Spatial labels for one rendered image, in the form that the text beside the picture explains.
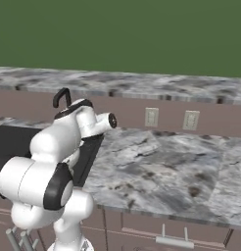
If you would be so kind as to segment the black curved sink faucet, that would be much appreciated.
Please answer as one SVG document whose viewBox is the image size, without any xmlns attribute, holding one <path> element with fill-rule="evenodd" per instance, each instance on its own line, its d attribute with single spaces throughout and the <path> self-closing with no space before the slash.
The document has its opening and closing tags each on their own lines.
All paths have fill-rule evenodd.
<svg viewBox="0 0 241 251">
<path fill-rule="evenodd" d="M 53 107 L 54 108 L 59 107 L 60 100 L 62 97 L 64 97 L 66 99 L 67 106 L 69 106 L 72 103 L 70 90 L 66 87 L 63 87 L 53 97 Z"/>
</svg>

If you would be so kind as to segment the black sink basin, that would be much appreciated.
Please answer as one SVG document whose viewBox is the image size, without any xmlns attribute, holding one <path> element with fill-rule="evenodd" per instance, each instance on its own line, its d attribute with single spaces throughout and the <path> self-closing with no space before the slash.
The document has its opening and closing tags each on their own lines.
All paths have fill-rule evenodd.
<svg viewBox="0 0 241 251">
<path fill-rule="evenodd" d="M 29 143 L 39 131 L 39 128 L 0 125 L 0 157 L 29 157 Z M 79 159 L 73 167 L 74 186 L 82 187 L 85 184 L 103 139 L 103 134 L 86 138 L 79 148 Z"/>
</svg>

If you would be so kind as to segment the brown drawer front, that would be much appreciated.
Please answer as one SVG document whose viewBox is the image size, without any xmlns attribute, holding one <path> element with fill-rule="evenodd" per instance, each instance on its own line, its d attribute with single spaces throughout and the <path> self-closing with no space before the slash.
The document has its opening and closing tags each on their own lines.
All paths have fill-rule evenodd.
<svg viewBox="0 0 241 251">
<path fill-rule="evenodd" d="M 199 246 L 212 248 L 224 248 L 226 244 L 227 228 L 217 226 L 205 226 L 168 220 L 166 218 L 153 218 L 142 215 L 121 214 L 121 227 L 126 231 L 134 231 L 140 234 L 161 235 L 162 230 L 168 237 L 184 237 L 184 229 L 187 228 L 188 238 Z"/>
</svg>

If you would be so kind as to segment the beige wall outlet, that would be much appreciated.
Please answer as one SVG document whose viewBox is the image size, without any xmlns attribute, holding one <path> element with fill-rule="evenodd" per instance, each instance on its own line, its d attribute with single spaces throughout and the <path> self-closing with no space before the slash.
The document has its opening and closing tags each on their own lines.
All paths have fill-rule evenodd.
<svg viewBox="0 0 241 251">
<path fill-rule="evenodd" d="M 186 111 L 182 128 L 185 130 L 195 130 L 198 125 L 199 116 L 199 111 Z"/>
<path fill-rule="evenodd" d="M 159 121 L 158 108 L 145 109 L 145 126 L 157 126 Z"/>
</svg>

